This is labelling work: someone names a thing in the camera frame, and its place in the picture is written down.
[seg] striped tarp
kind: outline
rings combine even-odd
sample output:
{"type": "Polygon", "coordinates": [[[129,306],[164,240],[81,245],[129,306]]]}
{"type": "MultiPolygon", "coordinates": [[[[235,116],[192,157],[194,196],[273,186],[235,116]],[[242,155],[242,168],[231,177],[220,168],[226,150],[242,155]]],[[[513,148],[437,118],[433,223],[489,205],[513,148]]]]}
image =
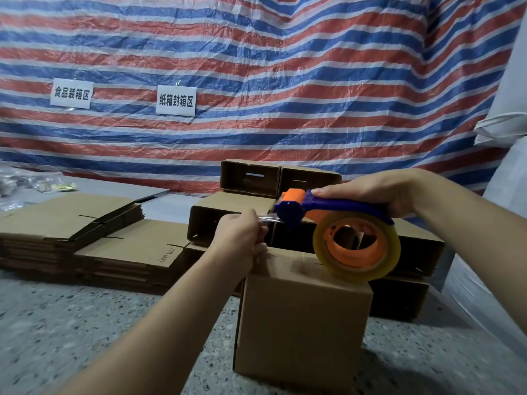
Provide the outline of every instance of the striped tarp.
{"type": "Polygon", "coordinates": [[[344,179],[419,166],[476,191],[473,146],[526,0],[0,0],[0,159],[203,194],[223,159],[344,179]],[[91,109],[49,104],[94,82],[91,109]],[[197,87],[194,118],[157,85],[197,87]]]}

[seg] blue tape dispenser handle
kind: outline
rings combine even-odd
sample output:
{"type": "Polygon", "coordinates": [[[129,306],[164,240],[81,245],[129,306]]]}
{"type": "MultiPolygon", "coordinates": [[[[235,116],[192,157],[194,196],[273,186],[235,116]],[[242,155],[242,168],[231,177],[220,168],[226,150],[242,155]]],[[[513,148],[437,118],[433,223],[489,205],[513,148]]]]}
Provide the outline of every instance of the blue tape dispenser handle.
{"type": "Polygon", "coordinates": [[[369,204],[351,199],[319,198],[315,197],[311,190],[291,188],[283,193],[279,202],[274,205],[274,212],[291,228],[300,225],[306,212],[314,210],[360,212],[373,216],[387,225],[394,225],[394,221],[389,217],[386,206],[383,204],[369,204]]]}

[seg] white fabric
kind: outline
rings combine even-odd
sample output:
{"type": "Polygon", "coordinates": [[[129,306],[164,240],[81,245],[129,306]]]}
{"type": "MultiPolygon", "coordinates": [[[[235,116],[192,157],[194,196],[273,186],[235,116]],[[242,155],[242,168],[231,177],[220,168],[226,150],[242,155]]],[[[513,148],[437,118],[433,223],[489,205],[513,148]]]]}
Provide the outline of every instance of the white fabric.
{"type": "MultiPolygon", "coordinates": [[[[483,197],[527,218],[527,137],[517,140],[511,147],[483,197]]],[[[442,292],[527,360],[527,337],[459,255],[452,262],[442,292]]]]}
{"type": "Polygon", "coordinates": [[[476,125],[475,144],[510,147],[527,135],[527,14],[514,42],[487,118],[476,125]]]}

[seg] sign with chinese text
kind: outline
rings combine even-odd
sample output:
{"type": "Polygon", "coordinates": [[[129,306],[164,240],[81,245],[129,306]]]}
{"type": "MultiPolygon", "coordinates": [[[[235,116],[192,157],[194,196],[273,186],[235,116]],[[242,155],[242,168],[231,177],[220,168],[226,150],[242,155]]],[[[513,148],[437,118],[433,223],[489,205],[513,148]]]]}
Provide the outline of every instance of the sign with chinese text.
{"type": "Polygon", "coordinates": [[[195,87],[158,86],[156,114],[194,116],[195,106],[195,87]]]}
{"type": "Polygon", "coordinates": [[[51,105],[89,109],[93,95],[93,82],[70,79],[53,79],[51,105]]]}

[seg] forearm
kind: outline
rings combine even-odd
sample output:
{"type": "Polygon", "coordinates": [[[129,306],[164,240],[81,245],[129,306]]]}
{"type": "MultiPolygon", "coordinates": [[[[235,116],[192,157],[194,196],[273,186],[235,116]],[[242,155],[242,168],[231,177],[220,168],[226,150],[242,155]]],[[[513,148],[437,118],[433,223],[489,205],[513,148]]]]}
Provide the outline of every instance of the forearm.
{"type": "Polygon", "coordinates": [[[237,284],[225,266],[206,253],[144,319],[59,394],[179,393],[237,284]]]}
{"type": "Polygon", "coordinates": [[[415,212],[450,244],[527,332],[527,219],[457,184],[424,173],[415,212]]]}

